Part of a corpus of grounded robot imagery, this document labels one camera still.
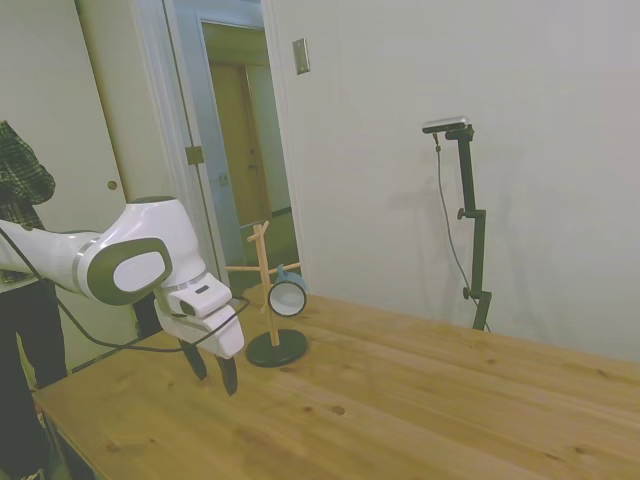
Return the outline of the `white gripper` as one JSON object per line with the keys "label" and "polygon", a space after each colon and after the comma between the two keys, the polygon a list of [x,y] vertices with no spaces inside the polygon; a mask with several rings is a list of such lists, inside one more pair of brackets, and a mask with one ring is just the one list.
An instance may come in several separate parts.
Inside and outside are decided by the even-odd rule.
{"label": "white gripper", "polygon": [[217,355],[221,378],[229,396],[238,390],[238,374],[236,361],[233,358],[244,347],[244,335],[236,310],[226,305],[202,319],[165,312],[157,300],[154,307],[162,329],[179,339],[182,352],[192,371],[199,380],[208,376],[206,364],[198,348],[193,345],[202,337],[206,339],[199,343],[204,350]]}

